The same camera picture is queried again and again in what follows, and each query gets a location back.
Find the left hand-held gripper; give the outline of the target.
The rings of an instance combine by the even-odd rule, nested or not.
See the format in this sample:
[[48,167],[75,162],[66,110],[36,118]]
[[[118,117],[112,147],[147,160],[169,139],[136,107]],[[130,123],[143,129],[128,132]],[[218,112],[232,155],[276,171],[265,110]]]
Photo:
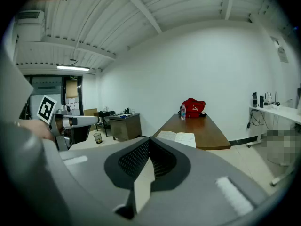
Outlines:
[[67,151],[73,145],[87,140],[91,125],[98,124],[97,116],[72,115],[69,107],[55,110],[57,101],[44,95],[37,116],[44,121],[52,133],[59,151]]

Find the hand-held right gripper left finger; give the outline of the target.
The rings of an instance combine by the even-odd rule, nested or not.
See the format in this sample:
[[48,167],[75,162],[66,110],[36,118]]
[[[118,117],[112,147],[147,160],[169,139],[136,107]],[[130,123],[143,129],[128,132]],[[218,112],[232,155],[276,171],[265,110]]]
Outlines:
[[[150,199],[150,159],[148,147],[144,145],[146,140],[147,137],[139,137],[94,148],[69,150],[61,152],[60,156],[79,184],[106,208],[121,209],[130,205],[142,209]],[[117,187],[106,174],[105,168],[111,168],[111,175],[123,182],[118,173],[123,166],[117,161],[107,161],[107,158],[135,143],[138,143],[140,148],[129,159],[125,159],[125,162],[129,164],[142,160],[138,163],[139,170],[130,181],[129,189]]]

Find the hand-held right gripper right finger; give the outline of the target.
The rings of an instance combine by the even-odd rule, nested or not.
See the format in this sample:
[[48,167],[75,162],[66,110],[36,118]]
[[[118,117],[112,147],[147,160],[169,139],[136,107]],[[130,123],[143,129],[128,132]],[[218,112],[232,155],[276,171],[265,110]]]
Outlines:
[[227,177],[257,208],[267,193],[248,175],[223,158],[180,143],[159,139],[186,155],[191,168],[188,176],[173,190],[152,192],[137,214],[142,226],[222,226],[239,219],[225,199],[216,180]]

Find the person's left hand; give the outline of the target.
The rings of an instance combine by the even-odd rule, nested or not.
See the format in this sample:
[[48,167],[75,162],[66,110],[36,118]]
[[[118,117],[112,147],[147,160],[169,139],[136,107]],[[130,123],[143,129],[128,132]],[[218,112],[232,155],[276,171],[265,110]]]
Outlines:
[[55,141],[48,125],[41,120],[19,120],[17,124],[20,127],[30,130],[33,134],[41,139]]

